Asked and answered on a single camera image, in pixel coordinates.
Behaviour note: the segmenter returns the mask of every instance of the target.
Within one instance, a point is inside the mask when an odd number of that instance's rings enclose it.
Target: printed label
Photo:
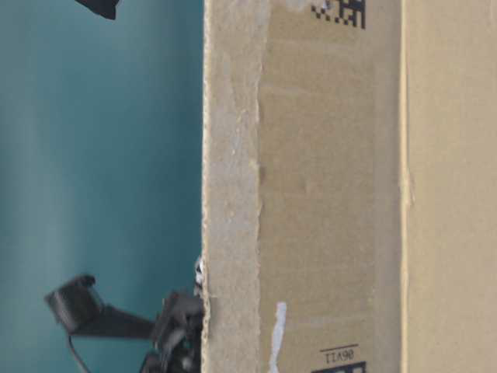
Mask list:
[[[311,11],[317,19],[366,29],[366,0],[326,0],[321,7],[313,5]]]
[[[362,361],[360,363],[343,365],[341,367],[328,368],[321,371],[313,371],[312,373],[367,373],[366,362]]]

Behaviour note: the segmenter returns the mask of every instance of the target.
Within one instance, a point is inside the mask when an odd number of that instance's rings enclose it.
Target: teal wall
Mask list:
[[[0,3],[0,371],[78,371],[43,296],[89,272],[155,317],[200,252],[201,0]],[[148,343],[76,340],[94,372]]]

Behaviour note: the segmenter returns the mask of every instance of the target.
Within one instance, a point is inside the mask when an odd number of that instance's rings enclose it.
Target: white tape residue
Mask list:
[[[269,359],[269,373],[278,373],[278,353],[280,352],[283,334],[285,332],[285,321],[287,319],[287,303],[279,302],[276,305],[276,324],[273,329],[273,344],[271,358]]]

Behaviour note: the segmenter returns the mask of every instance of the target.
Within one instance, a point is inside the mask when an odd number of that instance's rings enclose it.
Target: brown cardboard surface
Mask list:
[[[206,2],[203,371],[494,371],[497,6],[322,3]]]
[[[408,366],[497,371],[497,2],[408,2]]]

